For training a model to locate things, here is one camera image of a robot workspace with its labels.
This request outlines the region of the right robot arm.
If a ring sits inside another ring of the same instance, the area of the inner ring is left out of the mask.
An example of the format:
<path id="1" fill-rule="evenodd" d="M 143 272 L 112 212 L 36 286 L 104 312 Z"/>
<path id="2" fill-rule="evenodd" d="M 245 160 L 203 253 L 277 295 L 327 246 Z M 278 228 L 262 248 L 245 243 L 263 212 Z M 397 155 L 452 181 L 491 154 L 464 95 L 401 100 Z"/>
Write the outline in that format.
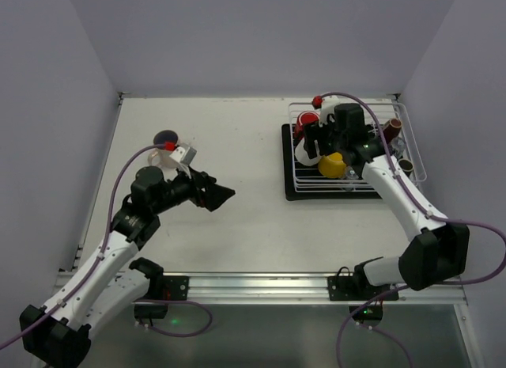
<path id="1" fill-rule="evenodd" d="M 356 265 L 355 287 L 402 283 L 423 290 L 461 275 L 466 267 L 468 227 L 450 221 L 416 188 L 391 153 L 385 127 L 378 125 L 372 134 L 364 116 L 369 110 L 361 104 L 317 97 L 312 106 L 318 119 L 303 125 L 296 159 L 307 163 L 341 154 L 342 161 L 388 205 L 408 240 L 400 256 Z"/>

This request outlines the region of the yellow mug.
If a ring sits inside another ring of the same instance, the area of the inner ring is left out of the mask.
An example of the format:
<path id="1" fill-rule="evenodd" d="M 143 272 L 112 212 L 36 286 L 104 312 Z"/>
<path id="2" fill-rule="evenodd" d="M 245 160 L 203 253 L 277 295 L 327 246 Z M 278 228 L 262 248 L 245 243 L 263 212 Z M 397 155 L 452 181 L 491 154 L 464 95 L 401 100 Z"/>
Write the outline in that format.
<path id="1" fill-rule="evenodd" d="M 341 179 L 345 175 L 346 167 L 339 152 L 322 156 L 318 163 L 319 173 L 328 179 Z"/>

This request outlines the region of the red mug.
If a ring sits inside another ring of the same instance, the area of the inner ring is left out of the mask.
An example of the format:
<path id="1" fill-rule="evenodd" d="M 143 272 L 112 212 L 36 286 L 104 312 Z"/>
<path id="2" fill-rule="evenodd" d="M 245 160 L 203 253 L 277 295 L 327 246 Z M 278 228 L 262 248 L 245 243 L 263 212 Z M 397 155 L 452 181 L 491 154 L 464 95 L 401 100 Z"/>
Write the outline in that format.
<path id="1" fill-rule="evenodd" d="M 310 123 L 318 122 L 319 114 L 312 111 L 301 112 L 296 118 L 294 128 L 294 138 L 300 139 L 304 136 L 304 126 Z"/>

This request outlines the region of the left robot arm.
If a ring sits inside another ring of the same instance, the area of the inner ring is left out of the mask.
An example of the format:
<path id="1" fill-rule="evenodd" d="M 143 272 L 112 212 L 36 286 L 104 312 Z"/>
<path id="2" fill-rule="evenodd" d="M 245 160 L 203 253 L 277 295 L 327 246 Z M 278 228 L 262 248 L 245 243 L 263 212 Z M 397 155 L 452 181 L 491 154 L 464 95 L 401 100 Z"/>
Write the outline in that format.
<path id="1" fill-rule="evenodd" d="M 79 366 L 101 329 L 133 301 L 162 301 L 163 268 L 137 256 L 159 215 L 186 201 L 215 211 L 234 195 L 205 172 L 167 180 L 157 167 L 140 169 L 98 249 L 43 306 L 20 315 L 25 350 L 52 367 Z"/>

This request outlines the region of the pale pink mug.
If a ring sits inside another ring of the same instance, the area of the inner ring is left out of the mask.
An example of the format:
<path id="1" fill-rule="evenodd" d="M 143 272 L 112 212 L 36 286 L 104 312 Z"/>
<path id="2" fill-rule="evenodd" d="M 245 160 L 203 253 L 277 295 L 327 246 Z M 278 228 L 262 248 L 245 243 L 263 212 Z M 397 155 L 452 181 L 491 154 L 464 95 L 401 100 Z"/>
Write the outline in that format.
<path id="1" fill-rule="evenodd" d="M 148 156 L 148 165 L 160 169 L 177 170 L 186 176 L 190 176 L 188 165 L 179 165 L 171 160 L 170 153 L 180 144 L 186 144 L 179 140 L 175 131 L 165 130 L 158 132 L 153 138 L 153 145 L 156 147 Z"/>

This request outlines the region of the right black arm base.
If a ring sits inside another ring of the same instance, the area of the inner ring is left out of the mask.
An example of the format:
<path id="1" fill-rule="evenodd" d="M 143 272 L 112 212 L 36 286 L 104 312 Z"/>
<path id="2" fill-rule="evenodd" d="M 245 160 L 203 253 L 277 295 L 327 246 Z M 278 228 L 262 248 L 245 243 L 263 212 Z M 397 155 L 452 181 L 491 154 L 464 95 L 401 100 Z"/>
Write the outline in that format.
<path id="1" fill-rule="evenodd" d="M 327 278 L 327 290 L 332 302 L 359 302 L 360 304 L 375 296 L 388 292 L 392 285 L 373 286 L 358 270 L 351 271 L 341 267 L 337 273 Z M 367 307 L 357 311 L 352 319 L 359 324 L 377 326 L 383 319 L 383 301 L 397 301 L 398 294 L 386 295 L 384 298 L 372 302 Z"/>

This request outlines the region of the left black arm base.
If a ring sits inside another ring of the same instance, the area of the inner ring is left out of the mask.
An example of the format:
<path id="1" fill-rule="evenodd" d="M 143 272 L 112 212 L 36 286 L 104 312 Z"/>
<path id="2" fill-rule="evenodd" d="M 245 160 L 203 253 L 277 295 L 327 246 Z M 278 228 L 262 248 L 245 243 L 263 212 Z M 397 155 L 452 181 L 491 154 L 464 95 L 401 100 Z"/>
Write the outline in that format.
<path id="1" fill-rule="evenodd" d="M 147 300 L 185 301 L 189 287 L 189 277 L 185 275 L 162 275 L 149 284 L 147 293 L 141 297 L 145 305 L 134 306 L 134 317 L 144 321 L 164 319 L 168 305 L 155 304 Z"/>

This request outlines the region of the white faceted mug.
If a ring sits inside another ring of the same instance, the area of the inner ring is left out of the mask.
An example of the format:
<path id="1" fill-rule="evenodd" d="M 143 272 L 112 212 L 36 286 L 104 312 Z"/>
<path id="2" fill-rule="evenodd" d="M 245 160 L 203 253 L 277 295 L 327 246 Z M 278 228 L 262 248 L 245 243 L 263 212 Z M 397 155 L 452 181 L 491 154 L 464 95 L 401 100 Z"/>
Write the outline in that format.
<path id="1" fill-rule="evenodd" d="M 295 159 L 304 166 L 317 165 L 322 158 L 322 156 L 319 154 L 319 148 L 316 148 L 315 157 L 309 157 L 308 152 L 304 147 L 305 147 L 305 140 L 301 139 L 300 142 L 296 145 L 294 150 Z"/>

